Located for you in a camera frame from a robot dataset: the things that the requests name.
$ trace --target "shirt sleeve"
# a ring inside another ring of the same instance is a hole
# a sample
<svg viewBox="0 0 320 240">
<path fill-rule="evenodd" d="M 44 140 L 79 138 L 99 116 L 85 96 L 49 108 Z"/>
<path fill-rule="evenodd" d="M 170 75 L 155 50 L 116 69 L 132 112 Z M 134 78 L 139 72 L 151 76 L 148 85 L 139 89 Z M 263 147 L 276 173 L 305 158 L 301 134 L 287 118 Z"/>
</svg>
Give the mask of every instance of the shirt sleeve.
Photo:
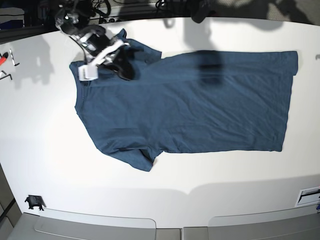
<svg viewBox="0 0 320 240">
<path fill-rule="evenodd" d="M 135 169 L 149 172 L 153 166 L 154 159 L 148 158 L 147 154 L 144 154 L 144 150 L 140 149 L 129 149 L 129 150 L 118 150 L 113 153 L 103 152 L 110 157 L 118 159 L 122 162 L 130 164 Z"/>
<path fill-rule="evenodd" d="M 145 61 L 148 65 L 153 64 L 161 59 L 161 51 L 155 50 L 147 45 L 142 44 L 134 39 L 127 38 L 126 30 L 122 29 L 117 35 L 117 38 L 128 42 L 130 47 L 128 49 L 135 50 L 133 51 L 134 59 L 137 61 Z"/>
</svg>

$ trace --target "robotic arm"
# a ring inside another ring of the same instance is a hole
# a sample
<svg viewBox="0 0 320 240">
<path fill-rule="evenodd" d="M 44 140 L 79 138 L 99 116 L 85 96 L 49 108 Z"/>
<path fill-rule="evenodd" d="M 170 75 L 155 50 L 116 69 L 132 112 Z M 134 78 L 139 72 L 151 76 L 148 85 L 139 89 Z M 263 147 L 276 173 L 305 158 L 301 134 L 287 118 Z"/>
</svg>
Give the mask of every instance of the robotic arm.
<svg viewBox="0 0 320 240">
<path fill-rule="evenodd" d="M 88 25 L 95 16 L 90 0 L 51 0 L 50 8 L 56 27 L 84 51 L 86 63 L 78 69 L 80 81 L 97 79 L 98 67 L 111 69 L 127 81 L 134 78 L 124 49 L 129 44 L 116 36 L 108 38 L 102 26 Z"/>
</svg>

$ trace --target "cable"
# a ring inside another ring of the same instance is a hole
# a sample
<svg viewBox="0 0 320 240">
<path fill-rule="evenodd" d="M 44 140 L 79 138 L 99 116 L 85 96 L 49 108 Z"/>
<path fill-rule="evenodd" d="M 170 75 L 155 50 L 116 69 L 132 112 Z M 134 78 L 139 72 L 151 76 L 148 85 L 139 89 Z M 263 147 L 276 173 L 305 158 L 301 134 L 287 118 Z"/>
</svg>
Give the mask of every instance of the cable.
<svg viewBox="0 0 320 240">
<path fill-rule="evenodd" d="M 106 13 L 104 13 L 103 11 L 99 10 L 101 4 L 105 3 L 105 6 L 106 6 Z M 92 8 L 93 11 L 98 14 L 100 17 L 102 18 L 107 18 L 109 17 L 110 13 L 111 13 L 111 5 L 110 5 L 110 2 L 108 0 L 99 0 L 95 5 L 94 7 Z"/>
<path fill-rule="evenodd" d="M 11 15 L 11 14 L 0 14 L 0 17 L 2 16 L 11 16 L 11 17 L 17 17 L 17 16 L 24 16 L 24 14 L 18 14 L 18 15 Z"/>
<path fill-rule="evenodd" d="M 98 19 L 107 19 L 107 18 L 113 18 L 113 19 L 116 19 L 116 21 L 115 21 L 115 23 L 117 23 L 117 22 L 126 22 L 126 21 L 128 21 L 128 20 L 124 20 L 124 19 L 121 19 L 121 18 L 119 18 L 118 16 L 115 16 L 115 17 L 113 17 L 113 16 L 108 16 L 108 17 L 96 17 L 96 18 L 90 18 L 90 21 L 91 20 L 98 20 Z M 111 23 L 113 23 L 113 22 L 103 22 L 103 24 L 111 24 Z"/>
<path fill-rule="evenodd" d="M 133 1 L 133 2 L 120 2 L 120 1 L 116 1 L 116 0 L 112 0 L 117 4 L 123 4 L 123 5 L 128 5 L 128 4 L 143 4 L 143 1 Z"/>
<path fill-rule="evenodd" d="M 74 40 L 71 36 L 69 36 L 69 38 L 74 41 L 78 46 L 80 46 L 80 44 Z M 84 63 L 85 64 L 88 64 L 88 59 L 87 59 L 87 55 L 86 55 L 86 51 L 84 50 L 84 48 L 82 46 L 80 46 L 81 50 L 83 51 L 83 54 L 84 54 Z"/>
</svg>

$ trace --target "black clip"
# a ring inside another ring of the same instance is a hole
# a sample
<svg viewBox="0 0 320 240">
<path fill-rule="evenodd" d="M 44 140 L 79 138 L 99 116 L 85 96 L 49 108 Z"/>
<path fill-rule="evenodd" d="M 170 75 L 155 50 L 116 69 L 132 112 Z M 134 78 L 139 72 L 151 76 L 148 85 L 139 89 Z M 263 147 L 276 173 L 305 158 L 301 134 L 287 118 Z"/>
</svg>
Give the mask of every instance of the black clip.
<svg viewBox="0 0 320 240">
<path fill-rule="evenodd" d="M 11 74 L 8 74 L 8 75 L 5 75 L 5 76 L 1 77 L 0 80 L 1 80 L 1 79 L 4 79 L 4 78 L 6 78 L 6 77 L 10 77 L 10 79 L 12 80 Z"/>
<path fill-rule="evenodd" d="M 122 46 L 118 50 L 115 51 L 114 55 L 112 56 L 112 62 L 106 65 L 106 68 L 111 68 L 115 70 L 118 76 L 124 80 L 131 81 L 135 77 L 135 71 L 133 66 L 128 60 L 127 54 L 125 52 L 125 48 Z"/>
<path fill-rule="evenodd" d="M 29 209 L 34 209 L 34 207 L 39 207 L 39 210 L 44 211 L 42 206 L 46 208 L 45 202 L 41 196 L 29 195 L 24 202 L 28 202 Z"/>
</svg>

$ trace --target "white plastic part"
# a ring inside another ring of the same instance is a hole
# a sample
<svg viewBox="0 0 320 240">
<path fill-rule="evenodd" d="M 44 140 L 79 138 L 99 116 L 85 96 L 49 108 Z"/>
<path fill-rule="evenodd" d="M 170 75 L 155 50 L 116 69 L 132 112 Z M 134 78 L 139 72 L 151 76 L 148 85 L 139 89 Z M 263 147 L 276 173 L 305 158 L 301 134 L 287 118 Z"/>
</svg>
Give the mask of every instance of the white plastic part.
<svg viewBox="0 0 320 240">
<path fill-rule="evenodd" d="M 98 68 L 95 65 L 82 65 L 78 68 L 80 81 L 92 81 L 98 78 Z"/>
<path fill-rule="evenodd" d="M 82 65 L 78 68 L 80 81 L 92 81 L 98 78 L 97 66 L 103 64 L 108 59 L 106 56 L 115 52 L 117 49 L 125 45 L 125 43 L 118 39 L 113 45 L 106 47 L 102 52 L 95 57 L 95 59 L 87 65 Z"/>
<path fill-rule="evenodd" d="M 298 198 L 295 203 L 295 208 L 320 203 L 319 186 L 302 189 L 299 192 Z"/>
</svg>

